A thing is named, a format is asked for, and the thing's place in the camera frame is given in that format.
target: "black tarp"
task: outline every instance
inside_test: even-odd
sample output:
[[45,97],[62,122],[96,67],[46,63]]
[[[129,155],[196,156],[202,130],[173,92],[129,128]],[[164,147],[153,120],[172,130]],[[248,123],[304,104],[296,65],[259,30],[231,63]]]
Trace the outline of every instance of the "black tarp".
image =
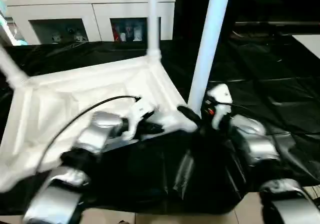
[[[162,64],[185,100],[188,98],[198,44],[161,41]],[[7,48],[30,76],[142,56],[139,43],[85,43]],[[302,185],[320,183],[320,60],[291,37],[240,39],[220,43],[208,88],[226,83],[236,104],[255,111],[269,125],[284,158],[286,177]],[[1,80],[0,131],[13,95]],[[236,109],[248,117],[251,113]],[[216,139],[178,132],[107,153],[91,193],[103,208],[149,213],[221,213],[231,210],[251,180],[233,171],[233,150]],[[184,159],[193,158],[188,185],[177,180]],[[40,185],[45,174],[36,177]],[[0,214],[19,214],[32,178],[0,195]]]

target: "white cabinet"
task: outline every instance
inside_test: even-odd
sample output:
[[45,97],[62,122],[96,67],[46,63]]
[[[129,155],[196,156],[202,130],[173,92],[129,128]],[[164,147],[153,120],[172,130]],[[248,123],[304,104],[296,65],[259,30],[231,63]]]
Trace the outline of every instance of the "white cabinet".
[[[157,0],[160,39],[171,40],[176,0]],[[29,44],[146,41],[148,0],[8,0]]]
[[50,44],[53,36],[73,42],[78,33],[88,41],[101,41],[91,4],[11,6],[10,14],[28,44]]

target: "white frame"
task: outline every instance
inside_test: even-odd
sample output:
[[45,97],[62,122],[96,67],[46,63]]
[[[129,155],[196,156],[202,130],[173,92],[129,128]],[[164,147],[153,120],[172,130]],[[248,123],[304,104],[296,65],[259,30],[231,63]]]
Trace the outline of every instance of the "white frame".
[[[148,3],[93,4],[102,41],[114,41],[110,19],[147,18]],[[157,4],[157,16],[161,17],[160,39],[172,40],[174,27],[174,2]]]
[[101,41],[91,4],[10,6],[8,9],[28,44],[41,44],[29,20],[50,19],[82,19],[88,40]]

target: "black cable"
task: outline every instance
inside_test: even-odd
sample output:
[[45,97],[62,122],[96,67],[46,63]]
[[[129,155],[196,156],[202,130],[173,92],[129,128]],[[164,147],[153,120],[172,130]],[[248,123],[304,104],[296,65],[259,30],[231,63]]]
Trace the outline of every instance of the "black cable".
[[[49,142],[48,146],[46,147],[46,149],[44,150],[44,152],[42,153],[42,156],[35,168],[35,175],[39,174],[39,169],[41,167],[41,164],[42,164],[42,161],[44,159],[44,157],[46,156],[47,152],[49,151],[49,149],[53,146],[53,144],[55,143],[56,139],[66,130],[69,128],[69,126],[71,126],[76,120],[78,120],[81,116],[83,116],[84,114],[86,114],[88,111],[94,109],[95,107],[99,106],[99,105],[102,105],[104,103],[107,103],[109,101],[112,101],[112,100],[117,100],[117,99],[123,99],[123,98],[134,98],[135,101],[138,101],[139,99],[141,99],[141,97],[137,97],[137,96],[132,96],[132,95],[120,95],[120,96],[115,96],[115,97],[111,97],[111,98],[108,98],[108,99],[105,99],[105,100],[102,100],[88,108],[86,108],[85,110],[81,111],[77,116],[75,116],[73,119],[71,119],[52,139],[51,141]],[[34,185],[31,185],[31,188],[30,188],[30,191],[29,193],[26,194],[26,204],[25,204],[25,207],[27,209],[28,207],[28,203],[30,202],[31,200],[31,195],[32,195],[32,188],[33,188]]]

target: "floor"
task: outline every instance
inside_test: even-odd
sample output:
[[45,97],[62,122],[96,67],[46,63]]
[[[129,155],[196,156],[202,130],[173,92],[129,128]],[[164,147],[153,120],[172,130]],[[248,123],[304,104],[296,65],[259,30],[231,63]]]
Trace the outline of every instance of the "floor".
[[[312,198],[320,196],[320,185],[306,187]],[[263,224],[261,204],[257,193],[249,193],[226,215],[151,215],[102,209],[88,209],[80,224]],[[0,216],[0,221],[20,224],[21,216]]]

